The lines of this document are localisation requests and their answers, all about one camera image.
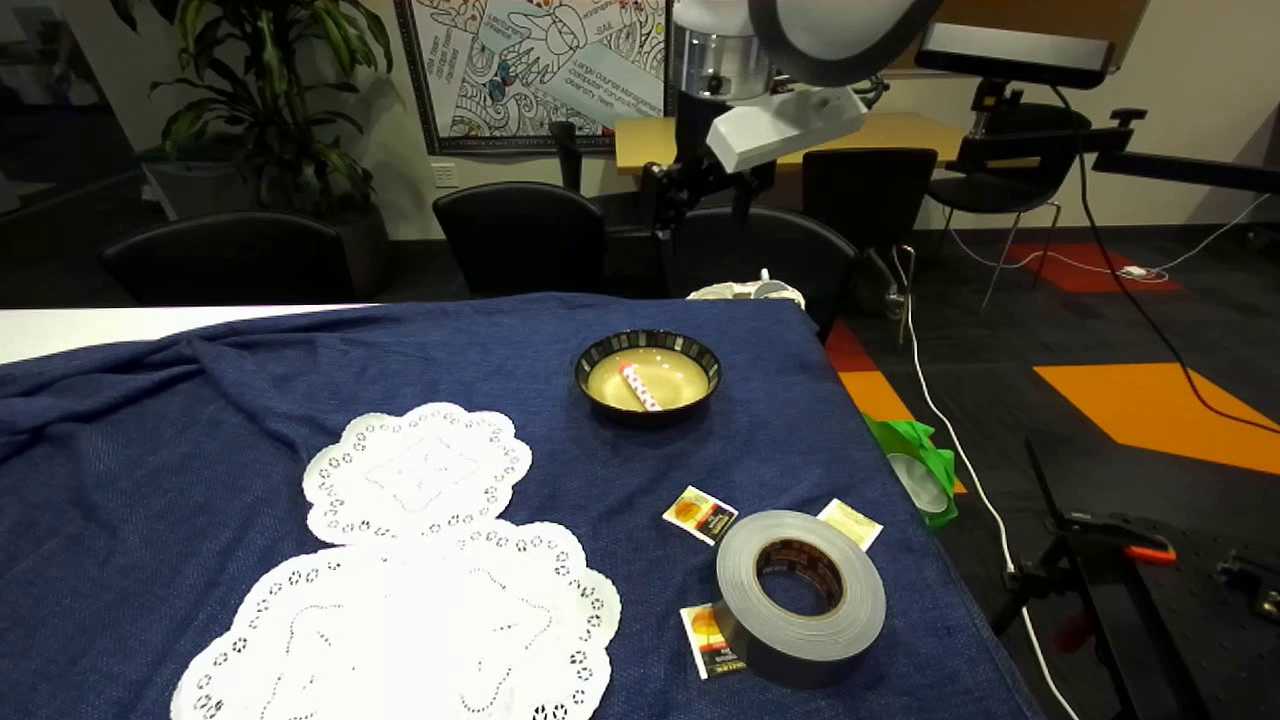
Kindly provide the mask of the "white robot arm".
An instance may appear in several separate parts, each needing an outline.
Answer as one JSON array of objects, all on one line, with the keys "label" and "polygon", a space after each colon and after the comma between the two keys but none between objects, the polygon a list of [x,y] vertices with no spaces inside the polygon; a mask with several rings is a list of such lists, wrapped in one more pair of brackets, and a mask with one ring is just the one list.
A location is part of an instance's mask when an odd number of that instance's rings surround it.
[{"label": "white robot arm", "polygon": [[854,131],[944,0],[672,0],[676,161],[638,175],[659,238],[713,192],[742,215],[776,161]]}]

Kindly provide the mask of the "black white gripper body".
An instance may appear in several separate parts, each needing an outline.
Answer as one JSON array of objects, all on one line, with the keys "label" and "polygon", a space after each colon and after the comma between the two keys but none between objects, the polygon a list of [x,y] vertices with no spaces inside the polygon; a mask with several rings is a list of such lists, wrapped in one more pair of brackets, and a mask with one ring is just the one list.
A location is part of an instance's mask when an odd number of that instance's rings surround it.
[{"label": "black white gripper body", "polygon": [[682,96],[676,113],[676,165],[736,175],[841,140],[863,121],[866,102],[851,87],[797,85],[731,102]]}]

